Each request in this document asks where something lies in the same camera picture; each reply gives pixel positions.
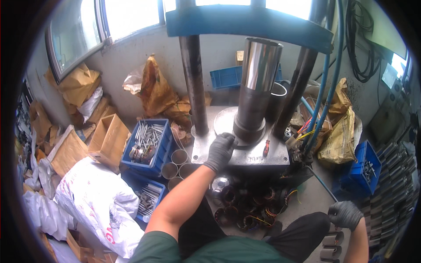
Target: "yellow wire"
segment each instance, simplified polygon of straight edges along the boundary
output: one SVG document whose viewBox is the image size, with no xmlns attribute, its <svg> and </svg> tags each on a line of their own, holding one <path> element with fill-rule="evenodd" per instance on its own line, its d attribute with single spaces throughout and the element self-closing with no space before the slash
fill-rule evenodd
<svg viewBox="0 0 421 263">
<path fill-rule="evenodd" d="M 316 130 L 312 130 L 311 132 L 306 133 L 306 134 L 304 134 L 303 136 L 300 136 L 297 140 L 299 140 L 299 139 L 301 139 L 301 138 L 303 138 L 303 137 L 306 137 L 307 135 L 313 134 L 315 131 L 316 131 Z"/>
<path fill-rule="evenodd" d="M 288 195 L 288 197 L 289 197 L 289 196 L 290 196 L 293 192 L 297 192 L 297 200 L 298 200 L 298 203 L 300 203 L 300 204 L 301 204 L 300 199 L 298 198 L 298 190 L 297 190 L 297 189 L 295 189 L 294 191 L 290 192 L 290 193 L 289 193 L 289 195 Z"/>
<path fill-rule="evenodd" d="M 257 220 L 260 220 L 260 221 L 262 221 L 263 223 L 266 223 L 266 224 L 268 224 L 268 225 L 270 225 L 270 226 L 271 226 L 271 224 L 269 224 L 268 222 L 266 222 L 266 221 L 264 221 L 264 220 L 261 220 L 260 218 L 254 217 L 254 216 L 252 216 L 252 215 L 250 215 L 250 217 L 253 217 L 253 218 L 255 218 L 255 219 L 257 219 Z"/>
</svg>

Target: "black pants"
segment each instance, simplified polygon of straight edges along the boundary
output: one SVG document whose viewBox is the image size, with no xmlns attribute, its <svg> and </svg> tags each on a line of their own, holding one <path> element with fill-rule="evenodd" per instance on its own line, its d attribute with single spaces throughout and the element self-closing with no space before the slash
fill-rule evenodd
<svg viewBox="0 0 421 263">
<path fill-rule="evenodd" d="M 271 237 L 271 244 L 283 257 L 302 263 L 320 244 L 329 232 L 327 214 L 316 212 L 300 217 L 291 223 L 279 236 Z M 218 226 L 206 198 L 196 212 L 180 228 L 179 249 L 182 259 L 188 258 L 202 246 L 226 237 Z"/>
</svg>

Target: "blue plastic crate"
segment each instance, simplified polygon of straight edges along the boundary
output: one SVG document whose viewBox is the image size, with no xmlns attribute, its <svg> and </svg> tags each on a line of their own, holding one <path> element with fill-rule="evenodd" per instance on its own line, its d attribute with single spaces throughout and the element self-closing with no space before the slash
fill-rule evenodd
<svg viewBox="0 0 421 263">
<path fill-rule="evenodd" d="M 152 162 L 149 165 L 140 164 L 131 162 L 131 158 L 129 157 L 130 150 L 134 145 L 136 131 L 139 128 L 139 123 L 137 123 L 132 132 L 130 140 L 127 142 L 126 149 L 124 149 L 123 156 L 121 157 L 121 162 L 127 165 L 130 169 L 139 171 L 142 175 L 149 177 L 160 177 L 162 167 L 167 162 L 168 156 L 171 155 L 172 150 L 171 144 L 173 143 L 173 134 L 171 132 L 170 123 L 168 119 L 146 119 L 141 120 L 141 122 L 146 122 L 149 125 L 160 124 L 164 126 L 164 131 L 157 145 L 157 150 L 155 151 Z"/>
<path fill-rule="evenodd" d="M 242 66 L 234 66 L 226 69 L 218 69 L 210 72 L 212 87 L 214 90 L 237 88 L 241 85 Z M 282 80 L 281 66 L 276 74 L 275 82 Z"/>
<path fill-rule="evenodd" d="M 341 188 L 352 194 L 353 199 L 361 199 L 374 194 L 381 171 L 381 162 L 368 141 L 364 141 L 357 146 L 355 156 L 358 162 L 350 162 L 344 165 L 340 184 Z M 371 177 L 370 183 L 363 175 L 366 160 L 372 162 L 376 175 Z"/>
<path fill-rule="evenodd" d="M 156 181 L 153 181 L 151 179 L 148 179 L 146 177 L 143 177 L 141 174 L 139 174 L 135 170 L 127 170 L 127 171 L 122 172 L 121 178 L 127 183 L 128 186 L 130 186 L 133 189 L 133 191 L 140 192 L 142 188 L 145 187 L 149 183 L 162 189 L 158 197 L 158 201 L 156 202 L 155 207 L 152 209 L 152 211 L 155 210 L 155 208 L 161 202 L 162 198 L 166 195 L 165 185 L 158 183 Z M 148 223 L 149 221 L 149 218 L 144 218 L 140 214 L 136 214 L 136 217 L 145 223 Z"/>
</svg>

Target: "screwdriver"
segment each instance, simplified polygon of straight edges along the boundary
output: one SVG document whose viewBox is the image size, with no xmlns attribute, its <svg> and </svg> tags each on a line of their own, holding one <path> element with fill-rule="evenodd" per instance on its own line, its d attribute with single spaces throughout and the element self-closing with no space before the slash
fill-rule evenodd
<svg viewBox="0 0 421 263">
<path fill-rule="evenodd" d="M 265 145 L 265 147 L 263 149 L 263 157 L 266 157 L 267 154 L 268 154 L 268 152 L 269 152 L 269 143 L 270 143 L 270 141 L 269 140 L 266 140 L 266 145 Z"/>
</svg>

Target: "blue hose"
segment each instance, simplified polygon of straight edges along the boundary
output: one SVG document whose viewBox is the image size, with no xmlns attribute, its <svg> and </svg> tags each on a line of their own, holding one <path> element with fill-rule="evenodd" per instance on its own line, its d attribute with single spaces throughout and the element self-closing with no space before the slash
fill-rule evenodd
<svg viewBox="0 0 421 263">
<path fill-rule="evenodd" d="M 323 65 L 322 84 L 320 84 L 319 95 L 317 96 L 316 105 L 314 106 L 314 112 L 312 114 L 312 120 L 310 121 L 309 127 L 307 128 L 307 132 L 312 131 L 314 124 L 316 123 L 320 105 L 322 104 L 323 93 L 325 92 L 326 81 L 328 79 L 329 63 L 330 63 L 330 54 L 326 54 L 325 64 Z M 302 147 L 305 147 L 307 145 L 307 143 L 309 142 L 309 139 L 310 139 L 310 136 L 305 137 Z"/>
<path fill-rule="evenodd" d="M 333 95 L 335 94 L 335 87 L 338 83 L 339 78 L 339 71 L 341 70 L 341 62 L 342 62 L 342 47 L 344 46 L 344 9 L 342 6 L 341 0 L 336 0 L 336 4 L 338 5 L 338 40 L 339 45 L 337 47 L 338 49 L 338 55 L 336 56 L 336 65 L 335 65 L 335 71 L 333 73 L 332 78 L 332 84 L 329 89 L 328 98 L 326 100 L 325 107 L 322 112 L 322 116 L 320 116 L 320 121 L 316 125 L 316 131 L 314 132 L 310 143 L 307 145 L 306 152 L 310 151 L 313 148 L 313 145 L 316 141 L 317 135 L 319 135 L 320 129 L 323 126 L 323 123 L 325 122 L 326 116 L 328 114 L 328 110 L 330 107 L 330 103 L 332 102 Z"/>
<path fill-rule="evenodd" d="M 314 111 L 311 108 L 310 104 L 304 99 L 304 97 L 301 97 L 301 102 L 304 104 L 304 106 L 307 108 L 307 110 L 310 112 L 310 115 L 314 115 Z"/>
</svg>

